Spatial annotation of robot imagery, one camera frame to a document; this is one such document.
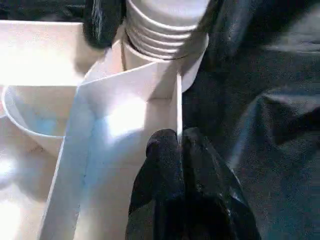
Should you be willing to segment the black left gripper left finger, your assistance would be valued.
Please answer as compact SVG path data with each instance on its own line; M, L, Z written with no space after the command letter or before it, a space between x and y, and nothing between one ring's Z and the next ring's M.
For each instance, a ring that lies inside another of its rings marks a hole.
M132 187L126 239L181 240L186 235L185 184L176 132L155 132L145 156Z

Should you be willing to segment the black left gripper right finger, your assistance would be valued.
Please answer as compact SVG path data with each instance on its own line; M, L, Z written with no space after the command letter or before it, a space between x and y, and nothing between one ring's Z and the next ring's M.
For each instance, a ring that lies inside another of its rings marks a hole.
M259 240L240 182L198 128L182 136L186 224L191 240Z

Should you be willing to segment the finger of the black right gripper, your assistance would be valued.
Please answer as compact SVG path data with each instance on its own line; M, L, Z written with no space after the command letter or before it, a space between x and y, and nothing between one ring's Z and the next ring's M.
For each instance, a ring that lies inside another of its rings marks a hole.
M83 20L86 42L96 49L110 48L124 17L124 0L87 0Z
M204 8L197 31L209 37L208 58L232 58L250 23L249 0L210 0Z

